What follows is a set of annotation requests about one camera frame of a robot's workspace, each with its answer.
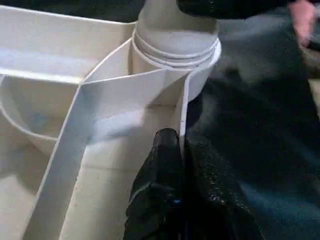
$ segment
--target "white pipe fitting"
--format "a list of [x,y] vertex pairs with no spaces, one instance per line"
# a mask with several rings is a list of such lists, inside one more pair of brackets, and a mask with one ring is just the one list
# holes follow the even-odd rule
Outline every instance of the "white pipe fitting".
[[217,21],[183,13],[176,0],[146,0],[133,38],[146,57],[178,69],[209,63],[219,44]]

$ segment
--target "white plastic tray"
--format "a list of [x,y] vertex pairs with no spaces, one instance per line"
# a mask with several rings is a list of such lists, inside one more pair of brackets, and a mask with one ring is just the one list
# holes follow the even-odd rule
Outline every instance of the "white plastic tray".
[[183,149],[188,101],[220,54],[161,69],[131,40],[135,23],[0,16],[1,239],[121,239],[155,133],[174,128]]

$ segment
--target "hand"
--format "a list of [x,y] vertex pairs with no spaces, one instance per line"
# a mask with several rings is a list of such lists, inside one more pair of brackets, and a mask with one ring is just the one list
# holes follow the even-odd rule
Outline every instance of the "hand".
[[308,0],[297,0],[289,4],[294,29],[298,41],[302,46],[307,46],[316,20],[316,7]]

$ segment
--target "black glove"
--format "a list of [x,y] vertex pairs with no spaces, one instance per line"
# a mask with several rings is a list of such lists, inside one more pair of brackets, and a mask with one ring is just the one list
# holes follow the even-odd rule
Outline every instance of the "black glove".
[[133,182],[123,239],[182,239],[185,226],[183,184],[184,167],[178,135],[170,128],[160,130]]
[[215,19],[245,19],[289,2],[294,0],[177,0],[182,12]]

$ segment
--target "black fabric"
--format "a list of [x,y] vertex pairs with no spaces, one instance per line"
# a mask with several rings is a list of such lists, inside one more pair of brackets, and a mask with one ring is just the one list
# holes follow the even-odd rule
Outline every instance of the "black fabric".
[[187,138],[205,136],[230,162],[266,239],[320,239],[320,123],[289,13],[220,29],[222,58],[188,106]]

